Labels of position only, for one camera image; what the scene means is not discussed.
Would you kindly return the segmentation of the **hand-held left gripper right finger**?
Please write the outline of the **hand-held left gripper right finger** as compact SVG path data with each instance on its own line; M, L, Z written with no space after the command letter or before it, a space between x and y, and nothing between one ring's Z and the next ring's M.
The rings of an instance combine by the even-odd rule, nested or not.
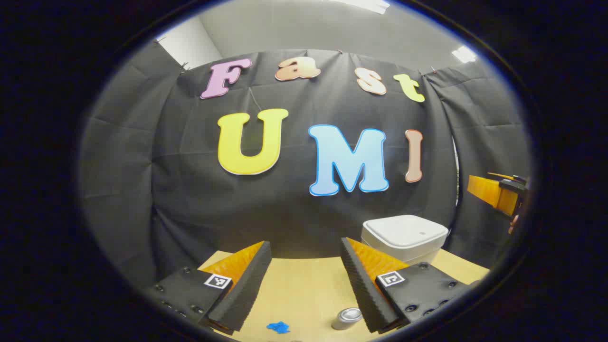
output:
M348 237L341 238L340 256L372 333L412 324L471 290L428 262L409 265Z

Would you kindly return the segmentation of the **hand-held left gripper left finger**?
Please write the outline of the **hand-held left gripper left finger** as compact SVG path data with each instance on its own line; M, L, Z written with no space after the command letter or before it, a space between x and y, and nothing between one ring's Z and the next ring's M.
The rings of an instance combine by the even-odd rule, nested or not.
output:
M193 324L232 335L240 331L272 260L262 241L203 268L184 267L151 287L151 299Z

